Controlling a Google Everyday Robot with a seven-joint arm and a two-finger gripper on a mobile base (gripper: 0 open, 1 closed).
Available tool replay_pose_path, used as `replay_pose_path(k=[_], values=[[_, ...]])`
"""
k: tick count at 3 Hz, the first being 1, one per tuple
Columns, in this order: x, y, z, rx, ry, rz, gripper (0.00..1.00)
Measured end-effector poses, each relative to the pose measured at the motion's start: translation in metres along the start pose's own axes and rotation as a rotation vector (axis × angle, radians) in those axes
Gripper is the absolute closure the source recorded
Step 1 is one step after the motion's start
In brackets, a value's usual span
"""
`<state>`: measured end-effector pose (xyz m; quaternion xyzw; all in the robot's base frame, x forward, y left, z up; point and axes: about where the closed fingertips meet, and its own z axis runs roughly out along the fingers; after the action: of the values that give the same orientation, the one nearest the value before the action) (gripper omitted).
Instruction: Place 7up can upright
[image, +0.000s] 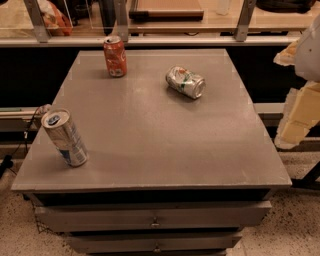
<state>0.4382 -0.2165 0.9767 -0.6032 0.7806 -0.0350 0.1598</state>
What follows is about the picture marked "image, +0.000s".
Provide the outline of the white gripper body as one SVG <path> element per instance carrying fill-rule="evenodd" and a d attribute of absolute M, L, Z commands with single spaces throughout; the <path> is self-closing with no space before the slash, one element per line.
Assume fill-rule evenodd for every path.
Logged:
<path fill-rule="evenodd" d="M 305 80 L 320 81 L 320 15 L 314 19 L 298 40 L 295 73 Z"/>

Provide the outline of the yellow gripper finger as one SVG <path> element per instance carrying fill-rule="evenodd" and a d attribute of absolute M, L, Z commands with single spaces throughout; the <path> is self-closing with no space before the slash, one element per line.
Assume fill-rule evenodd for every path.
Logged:
<path fill-rule="evenodd" d="M 295 65 L 295 55 L 298 41 L 290 43 L 285 49 L 277 53 L 273 62 L 281 66 Z"/>
<path fill-rule="evenodd" d="M 320 83 L 308 81 L 291 88 L 284 104 L 274 143 L 280 149 L 298 146 L 310 129 L 320 122 Z"/>

